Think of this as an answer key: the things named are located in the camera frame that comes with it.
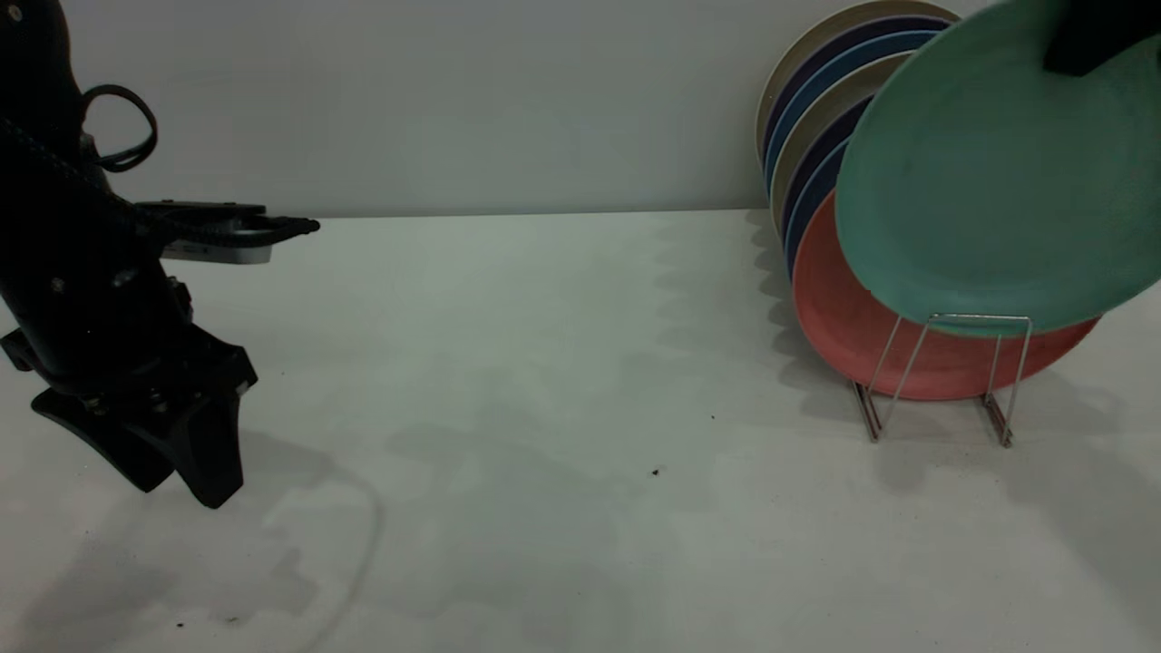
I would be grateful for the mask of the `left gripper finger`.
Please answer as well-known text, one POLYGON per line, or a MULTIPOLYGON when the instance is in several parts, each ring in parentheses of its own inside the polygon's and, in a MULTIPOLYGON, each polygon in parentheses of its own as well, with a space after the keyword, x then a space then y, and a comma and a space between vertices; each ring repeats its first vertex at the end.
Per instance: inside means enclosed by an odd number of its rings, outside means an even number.
POLYGON ((244 485, 235 395, 200 395, 171 425, 171 462, 200 504, 216 510, 244 485))
POLYGON ((39 394, 33 412, 65 426, 102 455, 138 491, 153 491, 174 474, 173 464, 103 409, 63 394, 39 394))

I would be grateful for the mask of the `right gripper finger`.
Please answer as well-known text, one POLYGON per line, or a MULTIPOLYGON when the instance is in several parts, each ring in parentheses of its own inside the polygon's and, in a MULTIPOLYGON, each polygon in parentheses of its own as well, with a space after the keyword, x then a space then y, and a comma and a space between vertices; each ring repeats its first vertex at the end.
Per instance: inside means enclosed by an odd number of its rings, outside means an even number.
POLYGON ((1086 77, 1158 33, 1158 1, 1066 1, 1050 29, 1043 69, 1086 77))

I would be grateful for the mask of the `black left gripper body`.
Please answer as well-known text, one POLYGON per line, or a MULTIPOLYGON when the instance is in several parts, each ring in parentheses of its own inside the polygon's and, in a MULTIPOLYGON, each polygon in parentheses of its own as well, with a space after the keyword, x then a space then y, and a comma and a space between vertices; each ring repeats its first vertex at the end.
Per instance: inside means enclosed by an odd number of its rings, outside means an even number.
POLYGON ((63 426, 237 400, 259 380, 245 349, 190 324, 161 332, 95 324, 16 329, 5 335, 3 353, 17 369, 42 376, 46 390, 33 400, 34 412, 63 426))

